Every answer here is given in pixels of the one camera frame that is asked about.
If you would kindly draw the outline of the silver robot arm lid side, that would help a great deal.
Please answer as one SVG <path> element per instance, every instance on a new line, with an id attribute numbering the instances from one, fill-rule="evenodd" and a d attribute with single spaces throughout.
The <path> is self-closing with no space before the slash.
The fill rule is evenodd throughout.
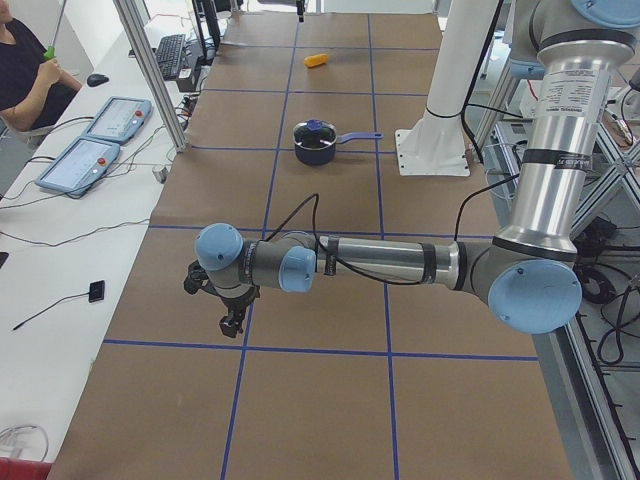
<path id="1" fill-rule="evenodd" d="M 487 243 L 448 245 L 280 233 L 244 238 L 233 226 L 204 228 L 184 281 L 227 308 L 220 328 L 235 337 L 264 287 L 306 292 L 316 274 L 347 269 L 396 285 L 439 283 L 477 296 L 493 315 L 527 333 L 566 325 L 582 301 L 570 232 L 592 165 L 615 69 L 634 54 L 635 1 L 522 1 L 513 50 L 544 74 L 510 219 Z"/>

